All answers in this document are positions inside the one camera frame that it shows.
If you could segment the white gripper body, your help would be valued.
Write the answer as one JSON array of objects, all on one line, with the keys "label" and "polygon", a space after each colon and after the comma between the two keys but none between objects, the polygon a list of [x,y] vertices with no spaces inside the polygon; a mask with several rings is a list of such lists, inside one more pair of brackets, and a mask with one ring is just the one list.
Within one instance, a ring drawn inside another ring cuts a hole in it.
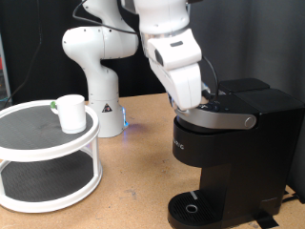
[{"label": "white gripper body", "polygon": [[199,105],[201,73],[197,63],[171,71],[166,71],[152,60],[150,66],[180,110],[186,111]]}]

